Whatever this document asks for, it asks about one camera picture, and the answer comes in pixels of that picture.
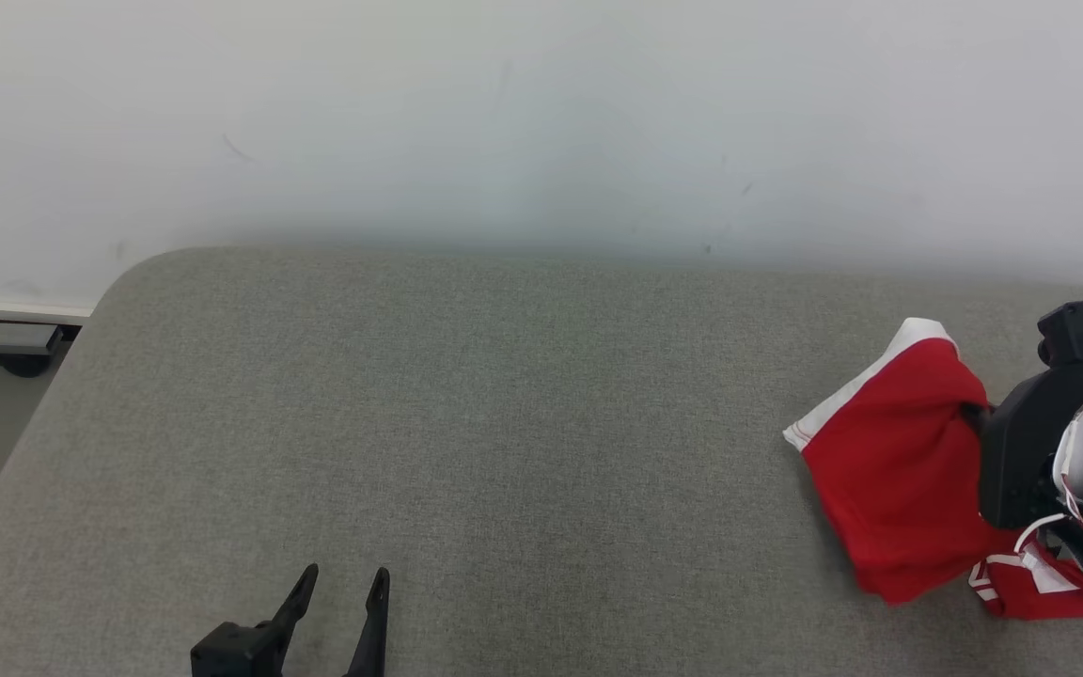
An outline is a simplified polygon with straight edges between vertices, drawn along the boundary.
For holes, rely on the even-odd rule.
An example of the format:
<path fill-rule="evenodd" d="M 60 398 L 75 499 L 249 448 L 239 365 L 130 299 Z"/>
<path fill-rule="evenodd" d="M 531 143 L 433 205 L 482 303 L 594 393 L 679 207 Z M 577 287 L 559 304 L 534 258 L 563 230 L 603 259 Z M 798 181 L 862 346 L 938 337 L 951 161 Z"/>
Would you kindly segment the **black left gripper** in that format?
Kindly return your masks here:
<path fill-rule="evenodd" d="M 309 564 L 268 624 L 257 627 L 223 622 L 192 648 L 192 674 L 198 676 L 280 676 L 296 624 L 306 615 L 319 575 Z M 349 677 L 383 677 L 388 636 L 390 574 L 379 567 L 365 603 L 366 619 L 345 672 Z"/>

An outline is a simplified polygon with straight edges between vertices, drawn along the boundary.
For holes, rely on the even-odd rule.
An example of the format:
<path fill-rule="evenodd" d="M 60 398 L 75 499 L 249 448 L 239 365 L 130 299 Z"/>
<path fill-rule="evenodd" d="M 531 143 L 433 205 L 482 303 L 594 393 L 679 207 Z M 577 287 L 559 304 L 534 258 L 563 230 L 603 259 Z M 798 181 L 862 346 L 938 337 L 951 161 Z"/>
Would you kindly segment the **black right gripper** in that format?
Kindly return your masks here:
<path fill-rule="evenodd" d="M 1083 363 L 1041 372 L 990 408 L 960 404 L 980 439 L 979 509 L 989 526 L 1026 528 L 1051 509 L 1058 495 L 1051 467 L 1082 406 Z"/>

